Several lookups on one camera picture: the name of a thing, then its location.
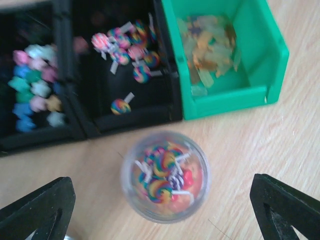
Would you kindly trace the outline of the black bin with lollipop candies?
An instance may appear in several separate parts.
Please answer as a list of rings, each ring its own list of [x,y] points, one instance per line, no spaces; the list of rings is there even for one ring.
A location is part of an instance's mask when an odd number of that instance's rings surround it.
[[[62,82],[88,138],[181,121],[159,0],[57,0]]]

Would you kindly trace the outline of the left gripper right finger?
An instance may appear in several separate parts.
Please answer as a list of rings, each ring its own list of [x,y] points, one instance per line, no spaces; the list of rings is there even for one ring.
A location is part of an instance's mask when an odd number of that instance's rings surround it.
[[[250,201],[265,240],[298,240],[298,230],[309,240],[320,238],[320,202],[267,175],[254,175]]]

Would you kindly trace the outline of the black bin with star candies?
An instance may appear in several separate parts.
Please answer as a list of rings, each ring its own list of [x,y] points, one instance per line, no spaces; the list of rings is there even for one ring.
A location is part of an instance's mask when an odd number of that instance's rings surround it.
[[[0,3],[1,155],[85,138],[67,92],[69,5]]]

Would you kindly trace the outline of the metal scoop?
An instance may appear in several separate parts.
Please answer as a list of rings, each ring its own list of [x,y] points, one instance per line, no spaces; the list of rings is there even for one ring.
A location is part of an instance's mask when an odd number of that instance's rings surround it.
[[[77,237],[72,234],[66,234],[63,240],[77,240]]]

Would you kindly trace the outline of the green bin with gummies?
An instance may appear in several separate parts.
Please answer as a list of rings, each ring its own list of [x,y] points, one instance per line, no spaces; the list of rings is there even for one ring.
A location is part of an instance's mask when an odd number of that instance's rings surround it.
[[[278,101],[289,50],[265,0],[162,0],[193,120]]]

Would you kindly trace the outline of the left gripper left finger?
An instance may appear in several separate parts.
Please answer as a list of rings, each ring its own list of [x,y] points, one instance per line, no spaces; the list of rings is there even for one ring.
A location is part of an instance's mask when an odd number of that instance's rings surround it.
[[[58,177],[0,210],[2,240],[63,240],[76,195],[70,177]]]

